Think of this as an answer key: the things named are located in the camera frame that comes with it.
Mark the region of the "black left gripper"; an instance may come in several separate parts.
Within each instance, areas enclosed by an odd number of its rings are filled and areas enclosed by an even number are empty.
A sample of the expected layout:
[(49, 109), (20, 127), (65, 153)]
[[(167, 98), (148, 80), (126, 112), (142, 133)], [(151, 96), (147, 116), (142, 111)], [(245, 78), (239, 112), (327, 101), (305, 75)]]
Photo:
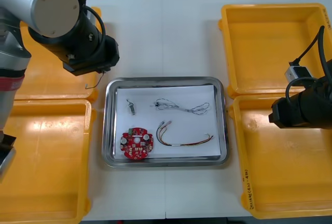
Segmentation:
[(110, 36), (105, 36), (101, 49), (85, 56), (81, 60), (63, 62), (63, 68), (75, 76), (91, 72), (103, 73), (110, 71), (119, 61), (117, 42)]

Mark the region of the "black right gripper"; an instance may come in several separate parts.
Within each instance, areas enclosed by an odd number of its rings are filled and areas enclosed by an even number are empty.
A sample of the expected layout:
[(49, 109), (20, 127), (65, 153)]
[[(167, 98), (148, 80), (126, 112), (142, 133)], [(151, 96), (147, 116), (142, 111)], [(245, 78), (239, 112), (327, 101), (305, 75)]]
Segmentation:
[(269, 122), (280, 129), (305, 128), (306, 119), (301, 109), (301, 96), (302, 94), (291, 96), (290, 102), (285, 97), (276, 100), (271, 106)]

